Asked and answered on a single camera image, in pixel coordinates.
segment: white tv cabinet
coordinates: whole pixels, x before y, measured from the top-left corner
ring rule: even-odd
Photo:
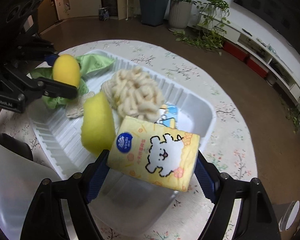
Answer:
[[[200,22],[204,21],[203,14],[200,13],[199,15]],[[219,22],[215,19],[212,24],[216,25]],[[252,33],[233,23],[223,24],[223,29],[226,31],[224,37],[257,58],[270,73],[273,73],[277,78],[277,84],[286,92],[293,103],[295,105],[300,103],[300,82],[295,78],[293,71]]]

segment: red drawer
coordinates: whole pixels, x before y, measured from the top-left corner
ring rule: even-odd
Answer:
[[[235,46],[234,44],[232,44],[228,41],[225,41],[225,43],[223,44],[223,49],[241,61],[244,61],[244,59],[248,55],[246,51],[238,48],[237,46]]]
[[[254,70],[256,73],[258,73],[261,77],[265,78],[268,74],[268,71],[265,70],[263,67],[261,67],[258,63],[253,61],[251,58],[248,58],[246,61],[246,64]]]

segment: blue oval logo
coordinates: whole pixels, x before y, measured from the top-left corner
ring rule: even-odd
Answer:
[[[117,148],[122,153],[128,153],[131,150],[132,135],[124,132],[117,137]]]

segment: red box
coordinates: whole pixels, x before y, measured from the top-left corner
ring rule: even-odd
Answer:
[[[245,50],[238,48],[235,44],[232,44],[228,41],[225,41],[225,43],[223,44],[223,49],[241,61],[244,61],[248,56]]]
[[[265,78],[269,72],[269,70],[256,58],[248,58],[246,64],[263,78]]]

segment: round table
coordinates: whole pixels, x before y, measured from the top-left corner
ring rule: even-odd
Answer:
[[[256,160],[247,125],[231,98],[205,71],[172,52],[141,41],[95,41],[67,49],[60,54],[79,56],[93,49],[103,49],[147,66],[210,101],[215,107],[217,121],[203,152],[204,157],[220,172],[227,172],[234,179],[250,181],[257,177]],[[34,161],[51,167],[26,114],[1,111],[0,132],[28,143]],[[240,200],[236,200],[224,239],[232,239],[239,207]],[[135,239],[197,240],[212,208],[213,204],[204,197],[193,176],[188,192],[180,193],[152,228]],[[96,224],[104,239],[131,239],[118,234],[100,221],[96,221]]]

